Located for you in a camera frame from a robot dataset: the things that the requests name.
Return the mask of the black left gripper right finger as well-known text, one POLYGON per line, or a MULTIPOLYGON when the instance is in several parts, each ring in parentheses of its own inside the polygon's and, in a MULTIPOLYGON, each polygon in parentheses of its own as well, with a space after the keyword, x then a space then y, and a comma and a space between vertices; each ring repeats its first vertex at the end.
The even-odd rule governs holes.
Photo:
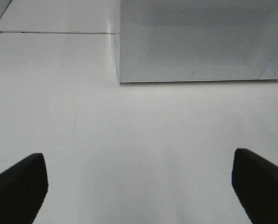
POLYGON ((244 148, 234 154, 231 183, 253 224, 278 224, 278 166, 244 148))

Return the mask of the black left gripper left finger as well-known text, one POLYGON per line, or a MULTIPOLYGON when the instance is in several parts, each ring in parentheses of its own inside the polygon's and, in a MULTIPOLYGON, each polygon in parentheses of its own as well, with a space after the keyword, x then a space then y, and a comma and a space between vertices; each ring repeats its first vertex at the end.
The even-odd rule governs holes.
POLYGON ((31 154, 0 173, 0 224, 32 224, 48 187, 42 153, 31 154))

